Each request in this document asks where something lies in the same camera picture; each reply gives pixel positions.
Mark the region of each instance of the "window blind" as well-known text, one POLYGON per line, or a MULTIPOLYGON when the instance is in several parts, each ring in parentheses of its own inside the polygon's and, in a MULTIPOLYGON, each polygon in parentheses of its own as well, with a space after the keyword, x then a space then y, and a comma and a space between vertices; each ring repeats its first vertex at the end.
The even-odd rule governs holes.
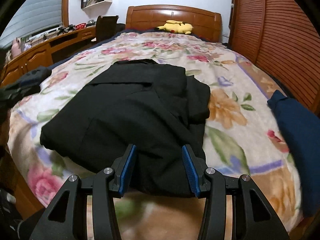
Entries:
POLYGON ((60 25, 62 0, 26 0, 0 37, 0 46, 8 47, 17 37, 60 25))

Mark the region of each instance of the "black chair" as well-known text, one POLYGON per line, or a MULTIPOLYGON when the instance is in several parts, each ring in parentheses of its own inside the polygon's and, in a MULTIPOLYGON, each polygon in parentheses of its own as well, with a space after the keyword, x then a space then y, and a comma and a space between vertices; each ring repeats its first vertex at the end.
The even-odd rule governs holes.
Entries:
POLYGON ((110 39, 116 34, 119 16, 99 16, 96 23, 97 42, 110 39))

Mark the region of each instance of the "stuffed animal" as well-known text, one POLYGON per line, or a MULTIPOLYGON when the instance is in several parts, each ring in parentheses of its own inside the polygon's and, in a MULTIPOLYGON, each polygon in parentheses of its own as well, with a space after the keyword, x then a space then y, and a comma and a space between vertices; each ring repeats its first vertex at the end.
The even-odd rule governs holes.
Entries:
POLYGON ((177 22, 173 20, 167 21, 164 26, 158 27, 159 30, 166 30, 171 33, 179 33, 179 34, 191 34, 193 29, 192 25, 184 22, 177 22))

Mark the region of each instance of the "black clothing pile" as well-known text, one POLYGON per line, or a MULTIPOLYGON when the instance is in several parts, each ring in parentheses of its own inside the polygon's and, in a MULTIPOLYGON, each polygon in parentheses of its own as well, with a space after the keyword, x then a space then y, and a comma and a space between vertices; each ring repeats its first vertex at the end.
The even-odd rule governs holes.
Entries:
POLYGON ((137 146, 130 186, 191 197, 182 146, 202 150, 210 88, 185 68, 153 60, 119 61, 88 83, 49 123, 40 142, 93 172, 137 146))

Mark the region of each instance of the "dark blue blanket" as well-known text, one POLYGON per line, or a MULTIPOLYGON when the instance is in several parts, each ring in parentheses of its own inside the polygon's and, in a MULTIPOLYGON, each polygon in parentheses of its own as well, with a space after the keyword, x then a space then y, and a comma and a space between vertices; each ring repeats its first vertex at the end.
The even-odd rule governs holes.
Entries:
POLYGON ((268 105, 300 175, 303 214, 313 216, 320 208, 320 119, 279 90, 268 105))

